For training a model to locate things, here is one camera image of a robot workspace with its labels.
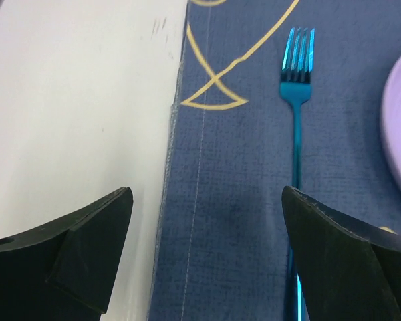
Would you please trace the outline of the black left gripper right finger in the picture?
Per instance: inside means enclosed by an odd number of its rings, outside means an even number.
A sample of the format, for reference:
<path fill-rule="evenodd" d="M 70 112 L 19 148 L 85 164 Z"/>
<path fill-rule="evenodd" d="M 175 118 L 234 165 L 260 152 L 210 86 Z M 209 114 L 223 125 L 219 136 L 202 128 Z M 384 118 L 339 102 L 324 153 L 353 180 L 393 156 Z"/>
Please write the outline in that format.
<path fill-rule="evenodd" d="M 281 202 L 310 320 L 401 320 L 401 235 L 291 186 Z"/>

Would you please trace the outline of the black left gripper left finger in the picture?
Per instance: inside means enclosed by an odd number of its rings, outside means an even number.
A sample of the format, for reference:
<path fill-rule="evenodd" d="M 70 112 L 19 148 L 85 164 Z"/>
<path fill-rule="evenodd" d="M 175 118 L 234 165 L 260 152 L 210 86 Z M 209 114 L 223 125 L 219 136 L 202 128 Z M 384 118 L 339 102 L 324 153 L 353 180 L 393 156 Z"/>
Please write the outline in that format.
<path fill-rule="evenodd" d="M 0 239 L 0 320 L 99 320 L 108 310 L 133 208 L 122 187 Z"/>

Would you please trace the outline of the blue cloth placemat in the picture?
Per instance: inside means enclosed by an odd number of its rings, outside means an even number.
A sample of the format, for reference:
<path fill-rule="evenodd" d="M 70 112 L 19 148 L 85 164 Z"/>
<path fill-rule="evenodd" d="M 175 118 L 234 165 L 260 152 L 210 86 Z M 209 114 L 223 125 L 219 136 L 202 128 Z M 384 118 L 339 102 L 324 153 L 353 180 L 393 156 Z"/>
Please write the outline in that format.
<path fill-rule="evenodd" d="M 293 115 L 279 83 L 292 27 L 315 30 L 303 191 L 401 235 L 379 125 L 401 1 L 190 1 L 148 320 L 283 317 Z"/>

